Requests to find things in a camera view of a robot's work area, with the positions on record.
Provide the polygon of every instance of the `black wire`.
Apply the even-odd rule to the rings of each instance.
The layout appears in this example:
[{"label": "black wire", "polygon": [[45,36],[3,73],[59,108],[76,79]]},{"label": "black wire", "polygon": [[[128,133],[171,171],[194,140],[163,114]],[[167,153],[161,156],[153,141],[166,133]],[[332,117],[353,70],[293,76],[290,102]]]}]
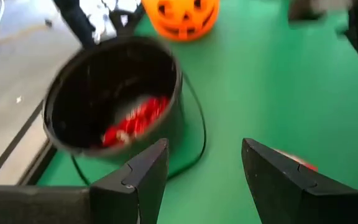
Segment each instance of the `black wire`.
[{"label": "black wire", "polygon": [[105,6],[106,9],[109,9],[109,11],[111,11],[110,7],[103,0],[101,0],[101,2]]},{"label": "black wire", "polygon": [[79,167],[79,165],[77,163],[77,160],[75,159],[74,156],[71,156],[71,161],[73,161],[73,165],[75,167],[75,170],[77,171],[78,175],[80,176],[80,178],[84,182],[84,184],[85,185],[91,184],[90,181],[88,180],[88,178],[85,177],[84,173],[80,169],[80,167]]},{"label": "black wire", "polygon": [[195,160],[193,160],[187,166],[182,167],[181,169],[179,169],[176,172],[174,172],[171,175],[169,175],[168,180],[174,179],[175,177],[179,176],[180,174],[186,172],[187,170],[192,168],[194,165],[196,165],[197,162],[200,161],[200,159],[204,155],[205,148],[206,148],[206,125],[205,125],[204,111],[203,111],[203,108],[201,107],[200,99],[198,98],[197,93],[196,93],[193,85],[191,84],[191,82],[189,80],[189,77],[186,74],[183,74],[183,78],[184,78],[186,84],[189,86],[190,92],[193,95],[194,99],[196,100],[198,111],[200,112],[201,122],[202,122],[202,125],[203,125],[203,135],[204,135],[203,147],[201,148],[201,152],[200,152],[200,154],[198,155],[198,157]]},{"label": "black wire", "polygon": [[[195,160],[193,160],[191,163],[187,164],[185,167],[182,167],[181,169],[179,169],[176,172],[174,172],[171,175],[169,175],[167,180],[172,180],[172,179],[178,177],[180,174],[188,171],[190,168],[192,168],[194,165],[196,165],[198,163],[198,161],[200,161],[200,159],[204,155],[205,148],[206,148],[206,125],[205,125],[204,111],[203,111],[203,108],[201,107],[200,99],[198,98],[197,93],[196,93],[193,85],[191,84],[191,82],[190,82],[190,80],[189,80],[189,78],[188,78],[188,76],[186,74],[183,74],[183,79],[185,80],[186,84],[189,86],[190,92],[193,95],[194,99],[196,100],[198,111],[200,112],[201,122],[202,122],[202,125],[203,125],[203,134],[204,134],[203,147],[201,148],[201,152],[200,152],[200,154],[197,156],[197,158]],[[75,167],[75,170],[77,171],[77,173],[80,176],[80,178],[83,181],[83,183],[85,185],[89,185],[90,181],[88,180],[88,178],[85,177],[85,175],[82,172],[82,170],[80,169],[75,157],[71,156],[71,160],[73,161],[73,165]]]}]

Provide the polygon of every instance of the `black bucket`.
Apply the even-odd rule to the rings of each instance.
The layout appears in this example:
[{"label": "black bucket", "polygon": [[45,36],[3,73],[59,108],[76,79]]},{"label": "black bucket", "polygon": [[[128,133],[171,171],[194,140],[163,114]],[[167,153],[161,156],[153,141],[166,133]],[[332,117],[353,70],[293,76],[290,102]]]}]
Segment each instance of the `black bucket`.
[{"label": "black bucket", "polygon": [[[183,131],[181,88],[181,70],[161,43],[116,37],[79,51],[59,71],[44,100],[44,129],[55,147],[86,156],[134,156],[160,138],[172,145]],[[129,144],[101,147],[105,130],[151,96],[170,101],[147,130]]]}]

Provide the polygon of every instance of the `bucket rim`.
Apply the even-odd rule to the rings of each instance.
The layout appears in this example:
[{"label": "bucket rim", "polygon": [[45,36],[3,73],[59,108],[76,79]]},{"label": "bucket rim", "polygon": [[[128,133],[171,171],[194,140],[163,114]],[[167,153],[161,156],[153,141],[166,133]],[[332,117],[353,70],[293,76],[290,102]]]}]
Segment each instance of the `bucket rim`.
[{"label": "bucket rim", "polygon": [[[147,128],[147,130],[142,133],[140,136],[134,138],[130,144],[110,146],[110,147],[101,147],[95,150],[87,149],[84,147],[75,147],[67,144],[66,142],[61,141],[57,138],[55,131],[51,125],[51,117],[52,111],[49,108],[49,105],[54,102],[58,95],[58,87],[63,83],[65,77],[70,75],[70,73],[77,68],[77,66],[83,63],[88,58],[94,56],[95,54],[100,54],[106,50],[110,50],[113,47],[128,44],[131,42],[152,45],[156,47],[156,49],[161,50],[167,56],[172,59],[172,65],[175,66],[175,86],[173,89],[173,93],[170,98],[170,102],[165,108],[164,112]],[[160,40],[157,40],[153,37],[148,36],[139,36],[139,35],[131,35],[131,36],[117,36],[115,38],[105,40],[98,45],[90,48],[90,49],[80,49],[72,57],[68,59],[68,62],[65,63],[57,72],[57,75],[52,80],[51,84],[47,88],[47,92],[45,94],[43,104],[42,104],[42,119],[44,131],[47,134],[49,140],[51,140],[52,144],[58,149],[63,149],[68,151],[71,154],[78,156],[87,156],[87,157],[106,157],[106,156],[115,156],[122,152],[128,151],[128,149],[136,144],[137,142],[142,141],[149,133],[154,131],[156,127],[168,116],[168,113],[171,111],[173,105],[179,101],[179,97],[181,95],[181,89],[183,84],[183,72],[181,70],[181,66],[177,60],[177,58],[172,54],[172,51],[168,48],[168,46],[162,43]]]}]

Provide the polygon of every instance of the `person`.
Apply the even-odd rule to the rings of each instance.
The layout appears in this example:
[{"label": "person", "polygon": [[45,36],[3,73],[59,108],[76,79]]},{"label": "person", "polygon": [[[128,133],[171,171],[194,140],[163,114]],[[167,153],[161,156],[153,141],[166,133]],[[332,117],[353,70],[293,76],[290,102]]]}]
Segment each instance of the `person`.
[{"label": "person", "polygon": [[80,7],[80,0],[53,0],[71,31],[87,49],[95,45],[95,28]]}]

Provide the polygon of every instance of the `red object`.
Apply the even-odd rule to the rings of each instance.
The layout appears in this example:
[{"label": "red object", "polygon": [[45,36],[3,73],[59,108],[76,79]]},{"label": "red object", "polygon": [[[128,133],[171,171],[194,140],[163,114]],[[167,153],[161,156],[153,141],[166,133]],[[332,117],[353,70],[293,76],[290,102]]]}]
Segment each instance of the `red object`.
[{"label": "red object", "polygon": [[102,139],[103,147],[125,143],[128,139],[123,138],[122,135],[133,138],[143,134],[149,125],[162,114],[167,105],[168,98],[162,96],[151,98],[138,108],[134,108],[126,119],[117,126],[111,126],[107,129]]},{"label": "red object", "polygon": [[314,170],[316,172],[318,171],[317,167],[307,163],[306,161],[304,161],[303,159],[300,159],[299,157],[296,157],[294,155],[289,155],[288,153],[280,151],[278,149],[274,149],[274,150],[279,152],[279,153],[281,153],[281,154],[283,154],[284,156],[287,156],[290,159],[293,159],[294,161],[297,161],[297,163],[302,164],[302,165],[304,165],[305,167],[307,167],[307,168],[309,168],[311,170]]}]

